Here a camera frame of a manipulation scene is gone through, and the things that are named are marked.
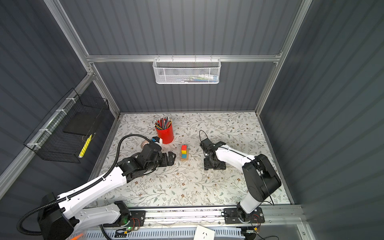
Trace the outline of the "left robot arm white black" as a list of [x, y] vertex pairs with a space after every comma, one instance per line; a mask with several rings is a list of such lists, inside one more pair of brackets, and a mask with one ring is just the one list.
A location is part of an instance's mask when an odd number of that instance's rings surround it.
[[77, 231], [97, 225], [114, 224], [118, 221], [127, 225], [130, 212], [122, 201], [105, 208], [88, 209], [87, 205], [109, 191], [149, 175], [158, 168], [173, 166], [176, 159], [173, 152], [162, 152], [160, 138], [149, 139], [138, 135], [147, 141], [142, 151], [119, 160], [123, 141], [131, 137], [129, 134], [121, 138], [115, 160], [107, 172], [74, 190], [58, 196], [53, 193], [44, 196], [41, 206], [20, 218], [17, 231], [27, 236], [42, 236], [45, 240], [64, 240]]

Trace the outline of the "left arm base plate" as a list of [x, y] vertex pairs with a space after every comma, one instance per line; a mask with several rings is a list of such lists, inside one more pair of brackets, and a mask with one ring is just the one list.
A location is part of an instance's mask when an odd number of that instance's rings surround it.
[[104, 224], [105, 228], [112, 227], [141, 227], [144, 225], [144, 221], [146, 219], [146, 211], [130, 211], [130, 213], [122, 213], [119, 218], [112, 224]]

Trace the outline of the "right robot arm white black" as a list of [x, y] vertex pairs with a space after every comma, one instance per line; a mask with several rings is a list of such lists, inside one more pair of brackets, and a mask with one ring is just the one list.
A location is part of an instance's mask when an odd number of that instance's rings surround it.
[[208, 138], [200, 142], [204, 152], [204, 170], [225, 170], [229, 164], [244, 175], [248, 193], [237, 203], [236, 216], [239, 222], [261, 222], [256, 209], [281, 187], [282, 181], [267, 156], [257, 156], [234, 150], [224, 142], [212, 143]]

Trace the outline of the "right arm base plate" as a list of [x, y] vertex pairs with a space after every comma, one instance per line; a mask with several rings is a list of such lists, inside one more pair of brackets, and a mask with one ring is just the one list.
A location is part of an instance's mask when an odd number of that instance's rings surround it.
[[263, 224], [265, 223], [265, 217], [263, 210], [257, 207], [251, 214], [238, 213], [240, 209], [237, 208], [225, 208], [221, 212], [221, 216], [224, 217], [225, 223], [230, 224]]

